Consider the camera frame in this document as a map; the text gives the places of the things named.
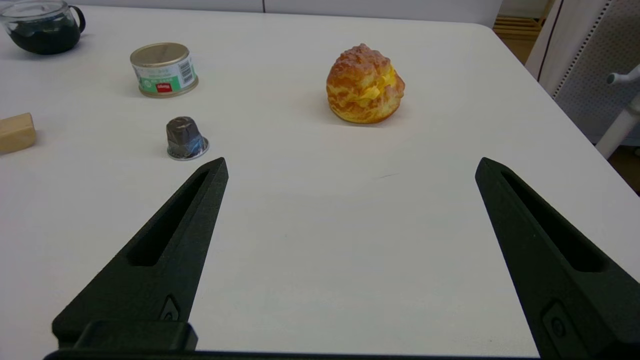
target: white table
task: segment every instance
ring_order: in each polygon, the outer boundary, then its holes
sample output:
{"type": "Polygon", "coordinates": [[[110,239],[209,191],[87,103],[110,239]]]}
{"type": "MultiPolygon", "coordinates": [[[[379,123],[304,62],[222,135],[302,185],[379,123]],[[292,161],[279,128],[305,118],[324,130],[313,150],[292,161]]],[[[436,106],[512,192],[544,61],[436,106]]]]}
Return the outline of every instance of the white table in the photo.
{"type": "Polygon", "coordinates": [[[199,349],[536,356],[474,180],[510,166],[640,279],[640,201],[490,29],[471,24],[84,6],[51,57],[0,37],[0,111],[38,143],[0,157],[0,358],[51,322],[202,163],[230,174],[191,323],[199,349]],[[136,88],[130,53],[187,45],[200,85],[136,88]],[[326,103],[341,51],[389,56],[402,106],[352,126],[326,103]],[[172,117],[212,148],[165,153],[172,117]]]}

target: white wall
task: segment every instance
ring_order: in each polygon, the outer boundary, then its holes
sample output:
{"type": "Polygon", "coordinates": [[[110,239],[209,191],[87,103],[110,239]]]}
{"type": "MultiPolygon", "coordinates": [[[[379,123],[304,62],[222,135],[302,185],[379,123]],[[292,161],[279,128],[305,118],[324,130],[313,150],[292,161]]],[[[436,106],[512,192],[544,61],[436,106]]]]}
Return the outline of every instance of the white wall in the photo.
{"type": "Polygon", "coordinates": [[[268,13],[475,22],[492,27],[502,0],[264,0],[268,13]]]}
{"type": "Polygon", "coordinates": [[[502,0],[498,13],[505,16],[539,18],[546,5],[547,0],[502,0]]]}
{"type": "Polygon", "coordinates": [[[72,5],[262,12],[262,0],[67,0],[72,5]]]}

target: red logo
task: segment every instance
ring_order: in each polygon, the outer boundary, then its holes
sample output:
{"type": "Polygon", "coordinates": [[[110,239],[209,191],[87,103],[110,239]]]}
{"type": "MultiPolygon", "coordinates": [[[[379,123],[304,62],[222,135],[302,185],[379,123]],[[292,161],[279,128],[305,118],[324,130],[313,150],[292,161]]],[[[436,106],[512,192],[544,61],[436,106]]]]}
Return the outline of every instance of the red logo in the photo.
{"type": "Polygon", "coordinates": [[[158,92],[172,92],[173,91],[173,89],[171,88],[171,84],[169,84],[169,83],[156,84],[156,90],[158,90],[158,92]]]}

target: can label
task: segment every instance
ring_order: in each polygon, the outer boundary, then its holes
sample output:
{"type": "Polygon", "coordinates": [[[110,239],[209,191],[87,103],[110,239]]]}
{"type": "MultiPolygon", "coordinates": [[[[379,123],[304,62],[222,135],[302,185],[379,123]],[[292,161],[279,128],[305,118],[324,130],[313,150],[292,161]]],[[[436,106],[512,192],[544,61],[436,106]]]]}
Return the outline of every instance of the can label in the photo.
{"type": "Polygon", "coordinates": [[[179,92],[196,79],[191,56],[175,64],[163,67],[140,67],[133,65],[140,89],[153,94],[179,92]]]}

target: wooden floor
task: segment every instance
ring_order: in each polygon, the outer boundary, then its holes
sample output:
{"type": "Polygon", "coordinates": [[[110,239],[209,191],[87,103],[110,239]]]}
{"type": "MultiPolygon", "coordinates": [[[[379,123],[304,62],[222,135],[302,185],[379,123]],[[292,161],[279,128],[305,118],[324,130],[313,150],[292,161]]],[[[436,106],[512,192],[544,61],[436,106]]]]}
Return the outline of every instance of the wooden floor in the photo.
{"type": "MultiPolygon", "coordinates": [[[[497,17],[493,31],[520,60],[527,62],[535,44],[540,25],[534,19],[497,17]]],[[[621,146],[609,158],[609,163],[629,186],[640,195],[640,156],[634,154],[635,147],[621,146]]]]}

